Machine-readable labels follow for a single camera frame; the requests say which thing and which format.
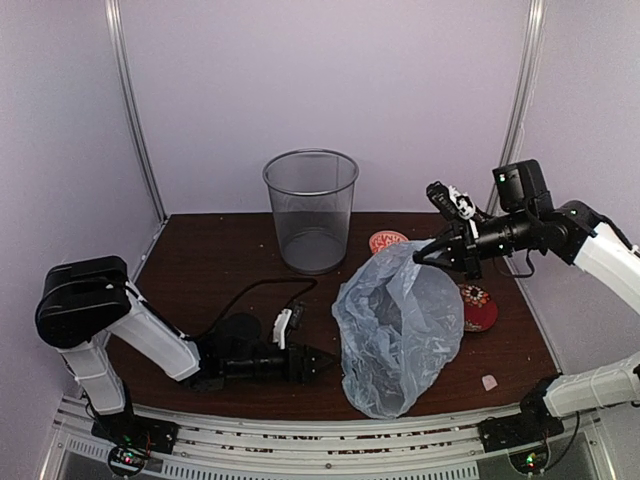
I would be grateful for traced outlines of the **light blue plastic trash bag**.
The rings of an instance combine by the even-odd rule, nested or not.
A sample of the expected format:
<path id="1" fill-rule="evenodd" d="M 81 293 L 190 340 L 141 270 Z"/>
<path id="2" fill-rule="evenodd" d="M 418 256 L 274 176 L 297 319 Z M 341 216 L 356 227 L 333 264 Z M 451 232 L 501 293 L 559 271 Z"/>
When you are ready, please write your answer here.
<path id="1" fill-rule="evenodd" d="M 428 241 L 393 244 L 372 255 L 338 291 L 342 387 L 373 419 L 407 413 L 458 354 L 464 306 L 443 270 L 417 264 Z"/>

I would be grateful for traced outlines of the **grey mesh trash bin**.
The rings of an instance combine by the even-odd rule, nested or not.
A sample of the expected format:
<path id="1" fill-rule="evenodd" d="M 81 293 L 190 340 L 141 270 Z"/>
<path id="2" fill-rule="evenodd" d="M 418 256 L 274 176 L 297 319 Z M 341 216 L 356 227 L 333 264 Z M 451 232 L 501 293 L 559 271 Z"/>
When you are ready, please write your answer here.
<path id="1" fill-rule="evenodd" d="M 336 269 L 346 257 L 359 166 L 330 149 L 282 153 L 267 162 L 267 186 L 280 255 L 304 275 Z"/>

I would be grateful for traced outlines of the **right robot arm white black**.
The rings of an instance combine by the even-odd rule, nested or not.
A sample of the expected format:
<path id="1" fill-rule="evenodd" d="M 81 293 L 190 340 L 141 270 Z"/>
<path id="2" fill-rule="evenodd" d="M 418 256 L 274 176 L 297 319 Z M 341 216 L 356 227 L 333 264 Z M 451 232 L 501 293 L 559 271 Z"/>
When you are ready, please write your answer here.
<path id="1" fill-rule="evenodd" d="M 484 260 L 515 252 L 553 253 L 608 287 L 632 310 L 639 308 L 639 248 L 607 216 L 582 201 L 553 204 L 535 159 L 492 172 L 503 211 L 477 212 L 470 198 L 436 181 L 426 196 L 447 220 L 447 228 L 413 254 L 417 264 L 482 276 Z M 530 442 L 561 428 L 562 418 L 582 411 L 639 401 L 639 356 L 579 374 L 541 380 L 520 403 L 512 430 Z"/>

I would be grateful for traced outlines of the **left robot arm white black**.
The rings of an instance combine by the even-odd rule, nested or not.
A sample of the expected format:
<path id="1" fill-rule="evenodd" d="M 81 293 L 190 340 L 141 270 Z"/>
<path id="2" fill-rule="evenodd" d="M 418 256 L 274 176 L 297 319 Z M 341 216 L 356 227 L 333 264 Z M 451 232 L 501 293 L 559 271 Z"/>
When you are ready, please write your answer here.
<path id="1" fill-rule="evenodd" d="M 207 330 L 188 335 L 150 305 L 130 281 L 122 258 L 105 256 L 52 267 L 35 310 L 35 326 L 87 395 L 95 424 L 121 443 L 133 444 L 150 429 L 134 413 L 129 389 L 104 346 L 96 343 L 97 335 L 119 338 L 167 377 L 198 392 L 245 378 L 304 384 L 336 359 L 290 341 L 303 314 L 303 304 L 293 296 L 276 316 L 269 340 L 261 337 L 259 319 L 227 309 Z"/>

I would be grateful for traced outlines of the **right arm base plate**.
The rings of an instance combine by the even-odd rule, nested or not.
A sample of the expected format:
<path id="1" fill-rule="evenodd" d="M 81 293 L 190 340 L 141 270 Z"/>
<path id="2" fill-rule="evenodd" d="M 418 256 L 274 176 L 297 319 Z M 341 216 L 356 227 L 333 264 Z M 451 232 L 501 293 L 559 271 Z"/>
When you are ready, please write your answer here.
<path id="1" fill-rule="evenodd" d="M 560 419 L 550 417 L 538 421 L 522 413 L 487 418 L 477 428 L 486 453 L 542 442 L 564 432 Z"/>

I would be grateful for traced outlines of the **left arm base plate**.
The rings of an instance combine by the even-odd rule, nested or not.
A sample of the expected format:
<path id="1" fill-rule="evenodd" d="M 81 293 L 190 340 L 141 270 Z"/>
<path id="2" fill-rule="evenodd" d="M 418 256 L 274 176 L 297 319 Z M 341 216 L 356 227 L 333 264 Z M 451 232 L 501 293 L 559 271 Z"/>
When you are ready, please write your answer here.
<path id="1" fill-rule="evenodd" d="M 98 416 L 91 434 L 115 445 L 136 449 L 143 453 L 171 454 L 179 426 L 170 421 L 148 417 Z"/>

